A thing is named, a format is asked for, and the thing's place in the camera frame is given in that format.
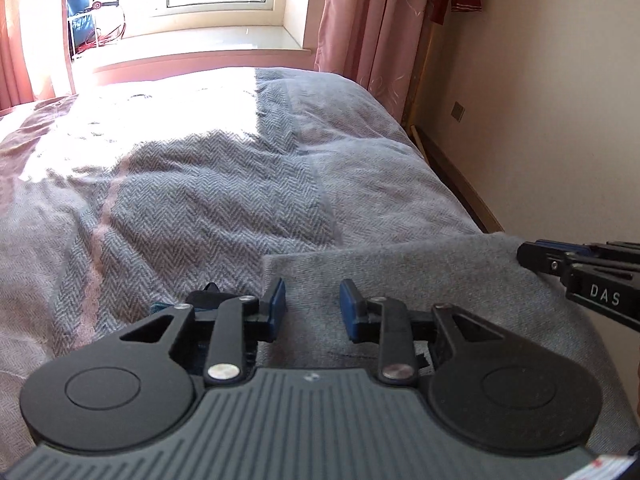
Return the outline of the wall socket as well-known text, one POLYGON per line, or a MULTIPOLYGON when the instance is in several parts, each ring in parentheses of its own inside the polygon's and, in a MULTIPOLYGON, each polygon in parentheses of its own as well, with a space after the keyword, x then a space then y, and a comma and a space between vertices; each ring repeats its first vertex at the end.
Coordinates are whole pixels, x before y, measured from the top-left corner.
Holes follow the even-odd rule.
POLYGON ((465 107, 458 101, 454 102, 454 106, 451 109, 451 117, 457 122, 461 122, 465 113, 465 107))

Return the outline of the right pink curtain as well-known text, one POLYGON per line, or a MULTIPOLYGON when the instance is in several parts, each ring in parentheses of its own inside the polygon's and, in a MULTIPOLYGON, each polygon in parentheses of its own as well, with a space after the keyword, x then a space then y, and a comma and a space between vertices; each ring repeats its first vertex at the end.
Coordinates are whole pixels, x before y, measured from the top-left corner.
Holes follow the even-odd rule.
POLYGON ((324 0, 314 69, 365 88, 404 114, 427 0, 324 0))

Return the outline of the pink curtain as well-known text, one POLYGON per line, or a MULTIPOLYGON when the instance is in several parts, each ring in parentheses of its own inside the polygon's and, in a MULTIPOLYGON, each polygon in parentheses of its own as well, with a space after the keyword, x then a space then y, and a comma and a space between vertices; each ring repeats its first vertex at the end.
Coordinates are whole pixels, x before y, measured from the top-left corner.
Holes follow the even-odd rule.
POLYGON ((324 0, 314 69, 365 88, 404 114, 427 0, 324 0))
POLYGON ((75 92, 66 0, 1 0, 1 107, 75 92))

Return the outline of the blue object on windowsill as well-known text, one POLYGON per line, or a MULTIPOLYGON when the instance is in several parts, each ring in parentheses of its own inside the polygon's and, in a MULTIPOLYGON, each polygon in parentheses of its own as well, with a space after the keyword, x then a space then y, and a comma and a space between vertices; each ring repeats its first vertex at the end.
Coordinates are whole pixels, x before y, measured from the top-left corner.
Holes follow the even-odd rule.
POLYGON ((96 18, 99 11, 117 9, 119 6, 119 0, 66 0, 67 42, 71 58, 124 38, 126 15, 108 32, 102 32, 96 18))

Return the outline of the grey knit skirt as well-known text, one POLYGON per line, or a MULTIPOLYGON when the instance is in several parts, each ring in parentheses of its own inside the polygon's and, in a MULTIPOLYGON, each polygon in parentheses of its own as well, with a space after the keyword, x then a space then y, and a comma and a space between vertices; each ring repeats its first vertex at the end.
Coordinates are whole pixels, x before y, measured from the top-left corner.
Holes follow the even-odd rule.
POLYGON ((558 281, 518 264, 520 244, 509 235, 476 234, 267 256, 264 281, 282 278, 288 310, 276 341, 260 346, 258 362, 374 370, 378 348, 353 344, 342 321, 340 284, 350 278, 363 296, 399 299, 411 310, 455 304, 584 366, 603 392, 590 448, 627 453, 639 442, 639 425, 601 337, 558 281))

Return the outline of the pink and grey duvet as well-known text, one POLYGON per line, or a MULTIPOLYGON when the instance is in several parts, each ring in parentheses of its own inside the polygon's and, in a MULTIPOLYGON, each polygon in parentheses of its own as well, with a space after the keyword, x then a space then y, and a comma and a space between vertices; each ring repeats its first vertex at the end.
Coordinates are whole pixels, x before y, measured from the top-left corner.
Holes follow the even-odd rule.
POLYGON ((262 289, 268 255, 473 234, 405 131, 344 77, 222 68, 1 117, 1 463, 50 359, 206 283, 262 289))

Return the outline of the window frame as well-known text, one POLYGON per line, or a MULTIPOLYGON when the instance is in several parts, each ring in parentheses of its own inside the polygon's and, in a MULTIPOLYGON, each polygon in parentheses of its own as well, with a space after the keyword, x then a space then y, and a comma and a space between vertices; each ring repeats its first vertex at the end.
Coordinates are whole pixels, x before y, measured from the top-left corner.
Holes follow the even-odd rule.
POLYGON ((309 68, 308 0, 85 0, 91 37, 76 70, 212 58, 222 65, 309 68))

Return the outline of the left pink curtain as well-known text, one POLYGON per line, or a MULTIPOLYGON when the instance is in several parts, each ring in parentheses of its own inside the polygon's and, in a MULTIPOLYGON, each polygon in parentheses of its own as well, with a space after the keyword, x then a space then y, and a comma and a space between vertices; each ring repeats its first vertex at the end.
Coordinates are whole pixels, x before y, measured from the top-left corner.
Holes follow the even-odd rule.
POLYGON ((75 92, 66 0, 1 0, 1 107, 75 92))

